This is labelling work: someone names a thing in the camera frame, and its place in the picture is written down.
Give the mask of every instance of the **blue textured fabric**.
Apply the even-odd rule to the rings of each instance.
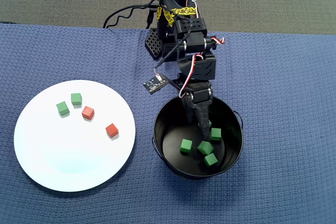
[[[0,25],[0,223],[336,223],[336,36],[216,33],[215,95],[244,118],[244,148],[224,174],[182,179],[151,145],[154,118],[177,93],[142,86],[155,62],[148,31]],[[162,73],[174,77],[176,63]],[[101,82],[133,111],[125,166],[91,190],[32,181],[14,152],[16,120],[45,88]]]

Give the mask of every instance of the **black cable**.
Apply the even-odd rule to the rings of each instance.
[[[189,22],[190,22],[190,27],[189,27],[189,29],[188,29],[188,32],[185,34],[185,36],[184,36],[184,38],[179,42],[179,43],[177,43],[176,45],[175,45],[175,47],[173,47],[173,49],[172,50],[170,50],[170,52],[165,56],[165,57],[163,57],[162,58],[162,60],[155,66],[155,68],[154,69],[157,69],[159,66],[161,66],[164,62],[165,62],[165,60],[188,38],[188,36],[190,35],[190,33],[191,33],[191,31],[192,31],[192,28],[193,28],[193,22],[189,19],[189,18],[185,18],[185,17],[181,17],[181,19],[187,19],[187,20],[189,20]]]
[[[18,23],[11,22],[11,21],[0,21],[0,23],[2,23],[2,24],[18,24]]]
[[[150,1],[148,4],[146,4],[146,5],[130,5],[130,6],[127,6],[127,7],[124,7],[124,8],[121,8],[121,9],[117,10],[116,12],[112,13],[110,16],[107,17],[107,19],[106,19],[105,22],[104,22],[103,28],[109,28],[109,27],[116,26],[116,25],[118,24],[118,22],[119,22],[119,18],[126,18],[126,19],[127,19],[127,18],[130,18],[130,17],[132,16],[133,11],[134,11],[135,9],[147,9],[147,8],[149,8],[149,7],[151,6],[151,4],[152,4],[154,1],[159,1],[159,5],[161,6],[162,9],[165,9],[165,10],[167,10],[168,12],[170,12],[170,13],[176,15],[176,13],[174,13],[172,10],[169,10],[167,7],[165,7],[165,6],[161,3],[161,0],[151,0],[151,1]],[[117,13],[119,13],[119,12],[122,12],[123,10],[127,10],[127,9],[131,9],[131,13],[130,13],[129,16],[125,17],[125,16],[122,16],[122,15],[119,15],[119,16],[117,17],[117,21],[116,21],[116,23],[114,23],[113,25],[108,25],[108,26],[106,26],[107,23],[108,23],[108,21],[110,20],[110,18],[112,18],[115,14],[117,14]]]

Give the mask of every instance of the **robotic arm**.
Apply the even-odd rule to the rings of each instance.
[[[191,123],[196,116],[202,134],[209,138],[208,107],[213,100],[213,89],[209,80],[215,79],[216,58],[210,49],[223,44],[224,39],[207,37],[204,19],[199,14],[197,0],[161,0],[152,5],[148,23],[157,12],[157,29],[151,28],[146,48],[153,59],[162,57],[155,67],[155,77],[144,84],[153,94],[167,83],[179,91]],[[166,61],[177,61],[181,73],[175,80],[158,74],[156,69]]]

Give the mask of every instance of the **yellow tape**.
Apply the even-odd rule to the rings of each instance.
[[[181,9],[172,9],[172,11],[179,15],[196,15],[195,7],[183,7]]]
[[[173,23],[174,23],[174,14],[172,14],[172,13],[170,13],[170,12],[168,12],[167,10],[165,10],[165,9],[163,9],[163,13],[164,13],[164,16],[165,16],[165,18],[167,19],[167,21],[168,21],[168,23],[169,23],[169,25],[171,26],[171,27],[173,27]]]
[[[158,21],[159,22],[159,18],[161,16],[161,12],[162,12],[162,8],[159,6],[157,8],[157,11],[158,11]],[[172,9],[172,11],[178,15],[196,15],[196,8],[195,7],[183,7],[181,9]],[[164,17],[166,18],[166,20],[168,21],[169,25],[171,27],[173,27],[173,23],[174,23],[174,14],[172,14],[171,12],[167,11],[167,10],[163,10],[163,14],[164,14]]]
[[[158,21],[157,21],[157,22],[159,22],[159,19],[160,19],[161,13],[162,13],[162,7],[161,7],[161,6],[159,6],[159,7],[157,8],[157,12],[156,12],[156,16],[158,17]]]

